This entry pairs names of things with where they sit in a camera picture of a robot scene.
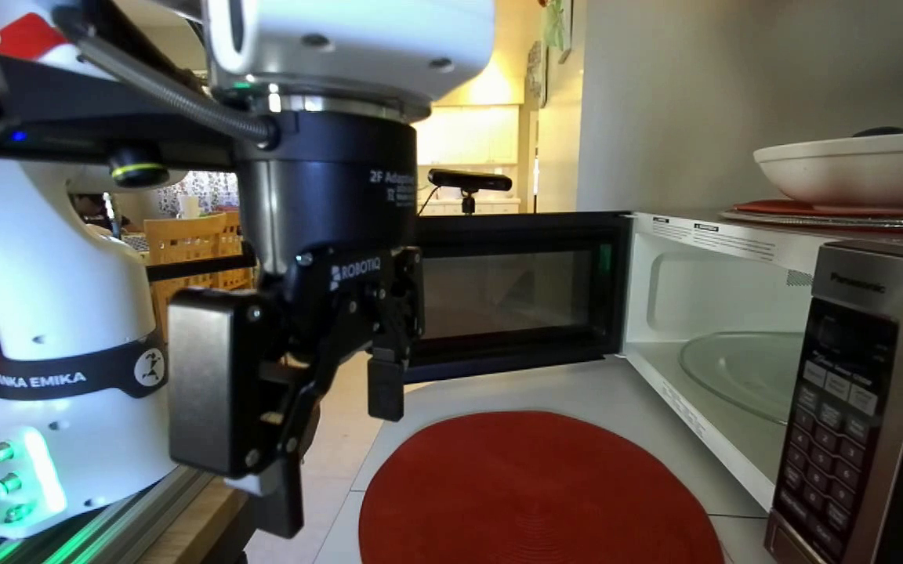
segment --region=black microwave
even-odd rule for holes
[[[422,339],[409,382],[619,354],[627,213],[419,215]]]

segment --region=stainless steel microwave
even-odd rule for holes
[[[903,243],[819,252],[766,545],[903,562]]]
[[[422,215],[422,339],[409,382],[616,354],[627,213]]]

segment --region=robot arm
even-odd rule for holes
[[[239,176],[261,286],[173,301],[168,449],[295,537],[335,365],[367,349],[371,412],[400,418],[419,326],[412,123],[480,73],[492,0],[208,0],[202,14],[208,93],[119,48],[110,3],[61,0],[49,23],[115,82],[0,60],[0,155]]]

